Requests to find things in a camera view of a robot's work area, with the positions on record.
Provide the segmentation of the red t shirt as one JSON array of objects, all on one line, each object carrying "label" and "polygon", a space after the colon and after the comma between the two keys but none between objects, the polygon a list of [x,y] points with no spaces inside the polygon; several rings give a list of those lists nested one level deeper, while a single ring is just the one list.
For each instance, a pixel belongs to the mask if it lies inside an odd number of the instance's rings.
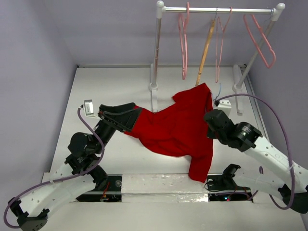
[{"label": "red t shirt", "polygon": [[131,131],[150,151],[166,156],[190,156],[188,176],[204,183],[213,157],[213,140],[208,138],[204,115],[213,109],[209,87],[203,83],[172,97],[174,103],[153,113],[142,109]]}]

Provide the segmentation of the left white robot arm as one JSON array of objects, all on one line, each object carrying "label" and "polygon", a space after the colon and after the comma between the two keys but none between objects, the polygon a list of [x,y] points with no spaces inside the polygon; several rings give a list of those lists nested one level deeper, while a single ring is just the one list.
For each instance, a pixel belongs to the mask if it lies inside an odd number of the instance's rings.
[{"label": "left white robot arm", "polygon": [[69,156],[51,174],[49,180],[35,185],[15,198],[5,209],[3,220],[11,211],[17,218],[16,228],[39,231],[51,215],[63,205],[91,191],[108,187],[108,175],[100,166],[105,147],[116,131],[131,131],[142,112],[135,103],[119,106],[100,105],[97,116],[91,100],[77,109],[81,122],[89,133],[77,132],[70,140]]}]

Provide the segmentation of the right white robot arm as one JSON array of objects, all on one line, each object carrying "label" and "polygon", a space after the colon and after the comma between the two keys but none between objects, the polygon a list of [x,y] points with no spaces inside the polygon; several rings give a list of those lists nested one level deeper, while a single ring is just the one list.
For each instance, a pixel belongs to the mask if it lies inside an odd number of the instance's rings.
[{"label": "right white robot arm", "polygon": [[262,133],[249,123],[234,124],[219,109],[204,116],[208,124],[208,136],[221,144],[237,149],[257,160],[273,176],[253,174],[242,167],[230,164],[221,177],[222,185],[232,189],[236,185],[267,193],[284,202],[293,211],[308,211],[308,171],[299,164],[289,163],[288,157],[274,147]]}]

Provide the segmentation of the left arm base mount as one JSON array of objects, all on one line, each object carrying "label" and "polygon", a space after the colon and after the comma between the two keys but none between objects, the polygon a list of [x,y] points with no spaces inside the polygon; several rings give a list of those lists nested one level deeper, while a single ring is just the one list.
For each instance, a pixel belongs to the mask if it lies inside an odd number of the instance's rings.
[{"label": "left arm base mount", "polygon": [[122,175],[108,177],[107,185],[101,189],[94,189],[76,198],[78,202],[121,202]]}]

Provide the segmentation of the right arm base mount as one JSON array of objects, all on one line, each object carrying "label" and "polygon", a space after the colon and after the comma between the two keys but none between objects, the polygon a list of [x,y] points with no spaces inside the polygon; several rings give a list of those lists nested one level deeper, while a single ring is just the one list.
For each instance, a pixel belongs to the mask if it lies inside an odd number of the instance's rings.
[{"label": "right arm base mount", "polygon": [[232,202],[252,200],[250,188],[238,186],[233,178],[241,167],[230,164],[221,174],[208,175],[204,188],[210,202]]}]

